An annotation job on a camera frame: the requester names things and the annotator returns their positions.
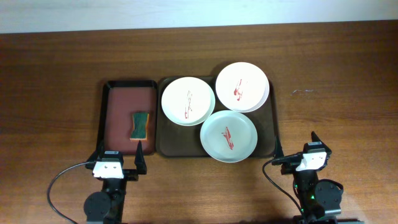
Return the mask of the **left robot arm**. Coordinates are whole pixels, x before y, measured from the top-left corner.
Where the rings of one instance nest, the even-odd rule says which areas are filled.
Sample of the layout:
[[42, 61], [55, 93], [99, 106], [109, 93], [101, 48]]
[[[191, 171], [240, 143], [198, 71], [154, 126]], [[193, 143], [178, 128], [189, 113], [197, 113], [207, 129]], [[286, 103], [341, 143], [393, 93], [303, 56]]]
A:
[[102, 189], [94, 192], [85, 200], [83, 209], [87, 223], [121, 223], [123, 219], [124, 200], [128, 182], [136, 182], [140, 175], [147, 174], [147, 166], [138, 142], [135, 153], [135, 169], [123, 169], [123, 154], [119, 151], [106, 151], [104, 143], [87, 160], [87, 169], [92, 170], [93, 177], [102, 181]]

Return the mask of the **green orange sponge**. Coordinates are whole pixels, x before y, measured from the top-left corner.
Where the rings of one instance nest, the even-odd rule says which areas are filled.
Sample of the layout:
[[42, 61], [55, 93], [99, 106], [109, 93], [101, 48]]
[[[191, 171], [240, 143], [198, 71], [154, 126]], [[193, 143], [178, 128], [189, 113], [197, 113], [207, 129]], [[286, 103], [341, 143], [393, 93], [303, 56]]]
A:
[[149, 132], [149, 113], [137, 112], [132, 115], [131, 141], [147, 140]]

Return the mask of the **white plate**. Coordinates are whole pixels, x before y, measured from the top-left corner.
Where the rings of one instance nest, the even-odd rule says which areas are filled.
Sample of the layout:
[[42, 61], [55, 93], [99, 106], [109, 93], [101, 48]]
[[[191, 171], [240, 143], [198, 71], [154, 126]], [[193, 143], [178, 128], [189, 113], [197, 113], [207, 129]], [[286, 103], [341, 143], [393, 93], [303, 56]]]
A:
[[259, 67], [247, 62], [236, 62], [220, 71], [215, 90], [225, 107], [248, 113], [259, 109], [266, 102], [270, 84]]
[[166, 117], [181, 126], [204, 122], [215, 108], [215, 94], [205, 81], [182, 77], [169, 83], [161, 96], [161, 108]]

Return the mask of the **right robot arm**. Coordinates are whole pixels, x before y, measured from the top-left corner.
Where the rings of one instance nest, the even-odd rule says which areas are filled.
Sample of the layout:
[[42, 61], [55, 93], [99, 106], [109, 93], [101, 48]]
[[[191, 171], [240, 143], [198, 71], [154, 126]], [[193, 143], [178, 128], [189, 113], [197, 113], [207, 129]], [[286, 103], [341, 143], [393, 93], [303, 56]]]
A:
[[343, 185], [330, 179], [319, 179], [318, 172], [327, 166], [331, 149], [311, 132], [311, 141], [303, 145], [303, 151], [282, 156], [271, 162], [281, 166], [282, 175], [293, 175], [293, 190], [300, 215], [295, 223], [336, 223], [341, 213]]

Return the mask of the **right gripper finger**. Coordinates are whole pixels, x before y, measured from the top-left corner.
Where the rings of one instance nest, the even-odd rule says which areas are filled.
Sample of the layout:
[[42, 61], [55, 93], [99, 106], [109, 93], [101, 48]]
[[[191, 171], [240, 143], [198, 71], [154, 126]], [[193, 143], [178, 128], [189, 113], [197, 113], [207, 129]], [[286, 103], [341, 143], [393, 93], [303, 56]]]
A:
[[282, 145], [278, 136], [275, 136], [274, 159], [284, 157]]
[[318, 135], [314, 131], [311, 132], [311, 139], [313, 146], [316, 146], [317, 148], [324, 148], [326, 154], [328, 156], [331, 155], [331, 149], [318, 137]]

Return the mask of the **pale blue plate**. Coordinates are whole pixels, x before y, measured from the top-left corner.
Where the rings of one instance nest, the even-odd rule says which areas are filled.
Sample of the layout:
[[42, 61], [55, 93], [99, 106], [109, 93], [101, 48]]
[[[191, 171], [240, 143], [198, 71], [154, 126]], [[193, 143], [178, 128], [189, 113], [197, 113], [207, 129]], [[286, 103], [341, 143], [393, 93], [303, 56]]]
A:
[[248, 158], [257, 146], [257, 130], [244, 114], [231, 110], [213, 113], [201, 126], [200, 141], [217, 161], [235, 163]]

